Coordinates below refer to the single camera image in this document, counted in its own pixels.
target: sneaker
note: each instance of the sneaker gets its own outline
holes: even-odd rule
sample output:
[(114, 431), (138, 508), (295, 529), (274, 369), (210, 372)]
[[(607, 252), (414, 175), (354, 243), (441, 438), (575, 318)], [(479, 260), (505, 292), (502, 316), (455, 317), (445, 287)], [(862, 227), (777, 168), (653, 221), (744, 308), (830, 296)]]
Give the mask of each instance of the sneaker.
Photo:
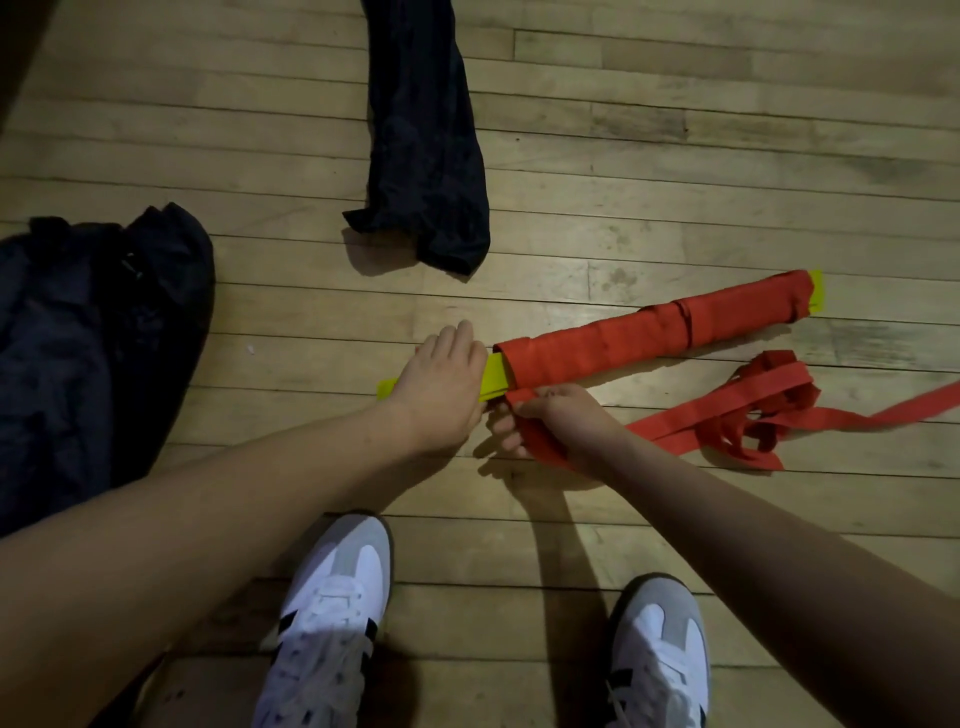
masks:
[(352, 728), (377, 625), (390, 596), (390, 536), (382, 521), (335, 521), (306, 557), (273, 637), (254, 728)]
[(611, 615), (607, 728), (703, 728), (710, 662), (696, 599), (666, 574), (634, 579)]

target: dark blue cloth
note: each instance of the dark blue cloth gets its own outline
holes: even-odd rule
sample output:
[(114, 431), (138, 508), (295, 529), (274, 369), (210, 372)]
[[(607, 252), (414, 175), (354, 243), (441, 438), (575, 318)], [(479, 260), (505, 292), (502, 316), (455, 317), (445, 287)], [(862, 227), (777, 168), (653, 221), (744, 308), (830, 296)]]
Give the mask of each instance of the dark blue cloth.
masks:
[(147, 474), (213, 293), (210, 239), (176, 205), (0, 242), (0, 536)]
[(490, 248), (483, 156), (450, 0), (364, 0), (373, 122), (367, 207), (357, 232), (400, 230), (417, 258), (468, 276)]

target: floorboard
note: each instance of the floorboard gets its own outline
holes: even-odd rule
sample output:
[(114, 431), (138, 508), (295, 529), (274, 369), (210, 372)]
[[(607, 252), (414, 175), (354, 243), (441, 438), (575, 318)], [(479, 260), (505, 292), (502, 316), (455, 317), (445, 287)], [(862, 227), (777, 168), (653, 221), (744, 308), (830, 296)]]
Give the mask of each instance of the floorboard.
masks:
[[(596, 377), (622, 423), (790, 349), (821, 403), (872, 413), (960, 376), (960, 12), (950, 0), (455, 0), (487, 167), (491, 253), (469, 280), (402, 235), (360, 237), (359, 0), (62, 0), (0, 137), (0, 237), (34, 216), (129, 223), (176, 202), (213, 236), (211, 334), (156, 466), (353, 411), (429, 333), (488, 345), (796, 268), (822, 315)], [(960, 415), (792, 437), (785, 470), (686, 458), (960, 595)], [(187, 632), (141, 728), (249, 725), (270, 631), (334, 513), (382, 513), (393, 601), (361, 725), (595, 719), (618, 590), (697, 593), (710, 725), (836, 723), (620, 496), (499, 456), (362, 483)]]

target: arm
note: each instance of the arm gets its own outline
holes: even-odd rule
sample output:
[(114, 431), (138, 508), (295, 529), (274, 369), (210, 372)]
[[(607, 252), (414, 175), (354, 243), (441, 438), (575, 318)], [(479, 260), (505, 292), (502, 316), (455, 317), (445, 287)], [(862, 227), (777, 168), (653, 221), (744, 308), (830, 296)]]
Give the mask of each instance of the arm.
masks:
[[(627, 499), (837, 718), (955, 724), (955, 600), (636, 437), (582, 387), (540, 393), (516, 413), (543, 420), (578, 470)], [(494, 431), (525, 454), (504, 415)]]
[(466, 440), (486, 357), (468, 322), (447, 327), (388, 400), (151, 475), (0, 542), (4, 723), (86, 726), (361, 480)]

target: left hand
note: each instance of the left hand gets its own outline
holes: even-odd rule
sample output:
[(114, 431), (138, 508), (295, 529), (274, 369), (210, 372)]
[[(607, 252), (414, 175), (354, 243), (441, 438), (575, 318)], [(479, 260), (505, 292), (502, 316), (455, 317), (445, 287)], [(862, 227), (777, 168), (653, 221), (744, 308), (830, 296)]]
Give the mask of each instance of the left hand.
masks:
[(431, 334), (420, 345), (385, 402), (403, 412), (418, 452), (466, 441), (484, 411), (479, 398), (486, 364), (487, 349), (473, 339), (469, 321)]

